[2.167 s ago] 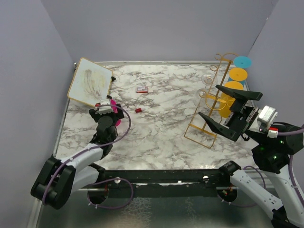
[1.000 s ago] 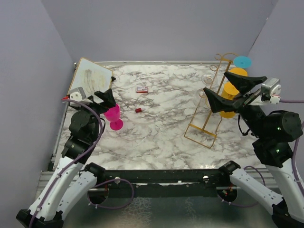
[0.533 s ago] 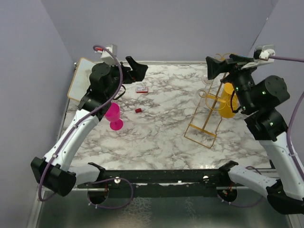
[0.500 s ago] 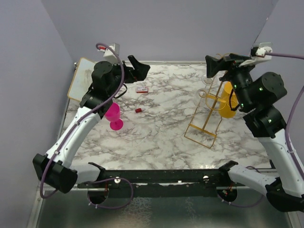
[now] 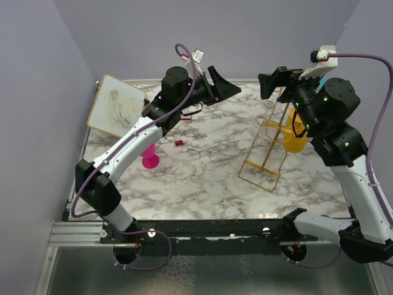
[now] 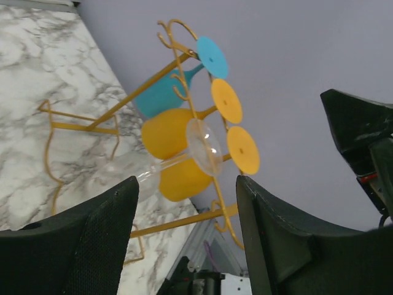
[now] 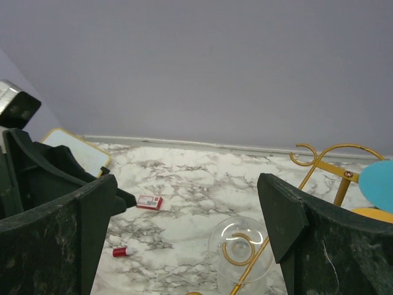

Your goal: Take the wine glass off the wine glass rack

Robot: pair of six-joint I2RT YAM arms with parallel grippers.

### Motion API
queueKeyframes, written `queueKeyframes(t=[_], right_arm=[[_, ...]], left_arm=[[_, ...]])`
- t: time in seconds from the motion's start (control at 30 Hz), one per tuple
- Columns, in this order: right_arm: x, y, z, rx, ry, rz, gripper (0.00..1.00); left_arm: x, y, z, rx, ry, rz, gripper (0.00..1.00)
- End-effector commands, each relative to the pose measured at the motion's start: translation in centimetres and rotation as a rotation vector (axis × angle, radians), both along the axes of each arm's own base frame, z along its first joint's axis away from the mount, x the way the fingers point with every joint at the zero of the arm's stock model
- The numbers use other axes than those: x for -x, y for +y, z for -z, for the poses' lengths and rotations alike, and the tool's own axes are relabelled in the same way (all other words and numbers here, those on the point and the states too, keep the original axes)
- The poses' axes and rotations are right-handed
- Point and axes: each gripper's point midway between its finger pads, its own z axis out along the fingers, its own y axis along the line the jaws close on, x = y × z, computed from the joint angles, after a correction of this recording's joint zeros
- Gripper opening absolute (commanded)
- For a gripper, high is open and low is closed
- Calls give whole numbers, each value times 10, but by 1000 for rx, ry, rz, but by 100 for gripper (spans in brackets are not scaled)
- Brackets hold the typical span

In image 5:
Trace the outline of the gold wire glass rack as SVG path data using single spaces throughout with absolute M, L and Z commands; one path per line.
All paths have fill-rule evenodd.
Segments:
M 287 152 L 282 143 L 288 104 L 277 100 L 273 111 L 256 115 L 251 121 L 252 143 L 238 172 L 238 178 L 267 192 L 273 192 L 280 180 Z

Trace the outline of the pink plastic wine glass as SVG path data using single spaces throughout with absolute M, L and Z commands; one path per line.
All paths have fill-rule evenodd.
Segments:
M 156 168 L 160 163 L 159 156 L 156 152 L 156 144 L 149 146 L 142 154 L 142 165 L 146 169 Z

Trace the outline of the clear wine glass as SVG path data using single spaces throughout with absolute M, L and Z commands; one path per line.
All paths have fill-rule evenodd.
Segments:
M 261 100 L 260 104 L 262 108 L 266 111 L 273 111 L 277 104 L 277 99 L 281 94 L 281 88 L 276 88 L 269 98 Z

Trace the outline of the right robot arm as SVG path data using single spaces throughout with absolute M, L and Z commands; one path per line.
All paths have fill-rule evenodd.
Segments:
M 362 135 L 346 122 L 360 98 L 350 81 L 333 77 L 317 91 L 319 79 L 301 78 L 302 73 L 280 66 L 271 74 L 259 74 L 260 96 L 266 100 L 275 88 L 284 88 L 278 102 L 294 106 L 314 150 L 339 180 L 356 217 L 340 221 L 297 208 L 284 217 L 283 236 L 296 240 L 311 235 L 329 241 L 358 263 L 387 261 L 392 257 L 392 229 L 383 211 L 386 199 L 372 187 Z

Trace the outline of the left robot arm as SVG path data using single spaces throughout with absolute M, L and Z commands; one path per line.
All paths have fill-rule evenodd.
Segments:
M 136 233 L 132 225 L 135 218 L 121 204 L 115 186 L 125 170 L 180 122 L 183 109 L 198 103 L 210 106 L 241 92 L 213 66 L 208 67 L 208 72 L 212 82 L 205 75 L 191 79 L 180 66 L 168 69 L 161 80 L 161 90 L 127 134 L 91 162 L 82 159 L 77 163 L 76 196 L 115 227 L 114 235 L 121 242 L 132 241 Z

